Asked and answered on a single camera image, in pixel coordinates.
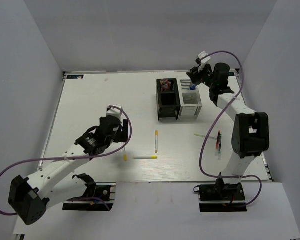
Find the blue capped spray bottle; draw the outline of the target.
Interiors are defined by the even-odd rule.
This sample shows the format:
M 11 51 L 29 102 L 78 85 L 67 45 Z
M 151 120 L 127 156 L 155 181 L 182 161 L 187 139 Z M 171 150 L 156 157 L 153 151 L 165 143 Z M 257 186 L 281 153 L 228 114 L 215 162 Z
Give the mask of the blue capped spray bottle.
M 195 84 L 190 87 L 190 90 L 195 90 L 195 89 L 196 89 L 196 85 Z

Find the clear tube of markers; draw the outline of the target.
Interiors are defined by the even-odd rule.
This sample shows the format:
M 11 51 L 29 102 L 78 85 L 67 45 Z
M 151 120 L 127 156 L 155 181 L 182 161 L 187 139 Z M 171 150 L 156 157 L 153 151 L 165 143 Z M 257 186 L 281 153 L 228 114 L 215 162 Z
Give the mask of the clear tube of markers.
M 163 78 L 159 82 L 160 82 L 161 91 L 171 90 L 170 81 L 167 78 Z

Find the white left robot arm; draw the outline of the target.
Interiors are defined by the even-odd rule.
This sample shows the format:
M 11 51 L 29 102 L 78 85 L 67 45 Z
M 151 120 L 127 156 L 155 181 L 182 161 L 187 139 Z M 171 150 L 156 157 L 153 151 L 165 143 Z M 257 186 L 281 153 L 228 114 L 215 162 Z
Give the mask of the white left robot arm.
M 131 124 L 117 116 L 101 117 L 100 124 L 89 128 L 63 154 L 43 169 L 15 177 L 10 186 L 8 203 L 26 225 L 37 222 L 45 212 L 65 201 L 105 204 L 110 186 L 98 185 L 86 173 L 76 169 L 101 156 L 113 143 L 126 143 L 131 138 Z

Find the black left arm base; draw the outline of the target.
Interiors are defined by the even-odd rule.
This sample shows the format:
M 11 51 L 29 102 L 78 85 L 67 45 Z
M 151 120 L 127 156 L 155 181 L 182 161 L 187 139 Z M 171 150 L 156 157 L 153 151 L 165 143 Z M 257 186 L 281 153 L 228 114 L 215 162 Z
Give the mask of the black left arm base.
M 112 209 L 116 195 L 115 183 L 98 183 L 85 173 L 72 178 L 82 180 L 85 191 L 82 196 L 63 203 L 63 211 L 109 212 Z

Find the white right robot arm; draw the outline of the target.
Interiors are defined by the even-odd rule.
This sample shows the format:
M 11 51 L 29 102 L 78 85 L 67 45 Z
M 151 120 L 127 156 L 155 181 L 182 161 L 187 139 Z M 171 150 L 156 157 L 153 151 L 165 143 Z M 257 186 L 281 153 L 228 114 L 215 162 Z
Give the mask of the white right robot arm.
M 226 200 L 234 193 L 234 187 L 241 183 L 249 165 L 267 151 L 270 146 L 269 117 L 265 112 L 256 112 L 247 107 L 244 100 L 229 86 L 230 67 L 218 63 L 193 67 L 187 73 L 196 86 L 204 84 L 209 88 L 210 100 L 234 122 L 231 137 L 233 154 L 218 178 L 223 182 L 215 188 L 216 195 Z

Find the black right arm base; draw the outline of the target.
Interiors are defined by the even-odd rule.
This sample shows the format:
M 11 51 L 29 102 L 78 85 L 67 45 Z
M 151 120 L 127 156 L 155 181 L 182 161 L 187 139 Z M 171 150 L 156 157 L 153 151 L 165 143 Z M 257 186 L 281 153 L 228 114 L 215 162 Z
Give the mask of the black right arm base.
M 193 188 L 198 194 L 201 213 L 247 212 L 246 198 L 241 183 L 226 184 L 218 178 L 214 184 L 201 184 Z

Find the white slotted organizer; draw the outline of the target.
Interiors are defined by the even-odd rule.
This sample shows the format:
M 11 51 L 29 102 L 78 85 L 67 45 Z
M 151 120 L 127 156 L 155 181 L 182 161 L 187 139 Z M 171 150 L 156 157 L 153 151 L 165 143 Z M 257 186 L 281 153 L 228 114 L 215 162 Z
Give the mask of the white slotted organizer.
M 194 85 L 190 79 L 178 79 L 177 85 L 180 99 L 179 116 L 196 119 L 202 109 L 199 90 L 190 90 L 190 87 Z

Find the orange tipped marker middle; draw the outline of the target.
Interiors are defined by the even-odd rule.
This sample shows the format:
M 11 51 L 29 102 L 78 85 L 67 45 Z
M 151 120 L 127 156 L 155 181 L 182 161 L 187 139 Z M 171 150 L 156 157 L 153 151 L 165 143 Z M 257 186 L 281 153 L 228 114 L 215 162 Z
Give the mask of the orange tipped marker middle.
M 158 137 L 159 137 L 159 132 L 158 132 L 158 130 L 156 130 L 155 131 L 155 147 L 154 147 L 156 154 L 158 153 L 158 139 L 159 139 Z

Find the yellow capped marker horizontal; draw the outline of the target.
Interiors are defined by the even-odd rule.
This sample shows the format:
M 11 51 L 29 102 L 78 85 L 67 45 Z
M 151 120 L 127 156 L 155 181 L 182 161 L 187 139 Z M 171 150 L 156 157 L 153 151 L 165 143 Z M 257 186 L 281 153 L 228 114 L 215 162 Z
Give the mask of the yellow capped marker horizontal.
M 136 155 L 136 156 L 133 156 L 132 159 L 135 159 L 135 160 L 151 160 L 151 159 L 158 159 L 158 156 L 156 156 L 156 155 Z

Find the black slotted organizer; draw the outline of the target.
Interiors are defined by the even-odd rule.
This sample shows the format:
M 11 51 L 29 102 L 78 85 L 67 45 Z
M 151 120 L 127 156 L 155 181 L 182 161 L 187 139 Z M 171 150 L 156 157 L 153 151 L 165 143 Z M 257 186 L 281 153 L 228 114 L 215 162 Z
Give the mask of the black slotted organizer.
M 157 118 L 175 118 L 178 120 L 181 109 L 178 83 L 176 78 L 168 78 L 170 82 L 170 90 L 162 91 L 160 80 L 156 80 L 156 106 Z

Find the pale yellow capped marker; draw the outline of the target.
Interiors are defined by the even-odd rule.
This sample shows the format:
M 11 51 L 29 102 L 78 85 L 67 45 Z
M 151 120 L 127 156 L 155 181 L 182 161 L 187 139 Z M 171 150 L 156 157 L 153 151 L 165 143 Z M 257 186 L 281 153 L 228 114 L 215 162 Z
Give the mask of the pale yellow capped marker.
M 203 134 L 200 134 L 200 133 L 194 133 L 193 135 L 196 136 L 196 137 L 200 137 L 200 138 L 208 138 L 208 139 L 217 140 L 217 137 L 206 136 L 206 135 L 203 135 Z

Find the green capped marker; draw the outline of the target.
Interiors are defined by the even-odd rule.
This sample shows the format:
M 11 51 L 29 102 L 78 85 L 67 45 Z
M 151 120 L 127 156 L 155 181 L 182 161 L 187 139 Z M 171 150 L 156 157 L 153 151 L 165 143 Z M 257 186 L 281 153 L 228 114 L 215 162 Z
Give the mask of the green capped marker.
M 218 160 L 221 160 L 222 158 L 222 134 L 219 136 L 219 144 L 218 144 Z

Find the dark logo sticker left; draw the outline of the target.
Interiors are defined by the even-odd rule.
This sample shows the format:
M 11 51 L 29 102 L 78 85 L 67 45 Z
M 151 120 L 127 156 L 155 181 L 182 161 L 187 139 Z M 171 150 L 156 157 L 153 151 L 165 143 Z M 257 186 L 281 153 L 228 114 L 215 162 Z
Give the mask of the dark logo sticker left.
M 77 79 L 83 79 L 84 75 L 83 74 L 67 75 L 66 78 L 71 80 L 77 80 Z

